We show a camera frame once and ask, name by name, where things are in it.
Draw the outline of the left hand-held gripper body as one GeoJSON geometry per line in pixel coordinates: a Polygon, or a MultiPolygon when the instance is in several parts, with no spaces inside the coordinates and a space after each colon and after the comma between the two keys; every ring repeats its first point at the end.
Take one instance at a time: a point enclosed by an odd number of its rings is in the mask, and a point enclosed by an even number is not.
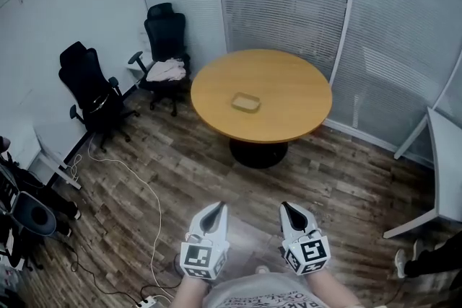
{"type": "Polygon", "coordinates": [[[187,232],[181,244],[180,268],[192,278],[215,280],[227,262],[227,230],[205,234],[187,232]]]}

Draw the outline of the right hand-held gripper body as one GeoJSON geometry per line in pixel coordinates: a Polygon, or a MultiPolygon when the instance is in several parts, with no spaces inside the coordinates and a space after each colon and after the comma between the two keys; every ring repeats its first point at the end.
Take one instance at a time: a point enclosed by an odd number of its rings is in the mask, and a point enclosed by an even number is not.
{"type": "Polygon", "coordinates": [[[284,240],[282,247],[284,259],[298,276],[322,270],[331,259],[328,238],[319,229],[292,241],[284,240]]]}

